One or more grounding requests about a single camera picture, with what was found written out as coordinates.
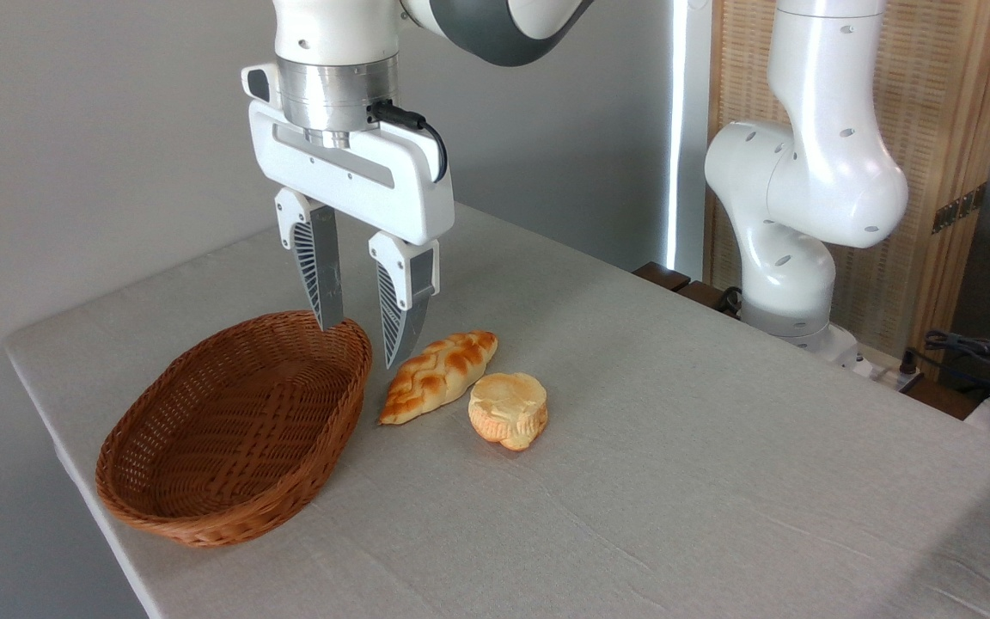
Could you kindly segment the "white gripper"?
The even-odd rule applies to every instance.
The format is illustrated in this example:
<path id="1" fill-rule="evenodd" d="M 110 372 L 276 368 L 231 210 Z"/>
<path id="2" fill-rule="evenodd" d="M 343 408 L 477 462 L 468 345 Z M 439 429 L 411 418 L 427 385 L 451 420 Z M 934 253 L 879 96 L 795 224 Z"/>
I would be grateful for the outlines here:
<path id="1" fill-rule="evenodd" d="M 433 239 L 455 223 L 451 176 L 436 181 L 436 141 L 382 123 L 350 133 L 347 148 L 326 148 L 262 101 L 250 102 L 248 121 L 264 176 L 284 187 L 274 199 L 280 241 L 297 261 L 320 328 L 345 320 L 335 208 L 382 230 L 369 251 L 377 264 L 385 365 L 408 360 L 440 289 Z"/>

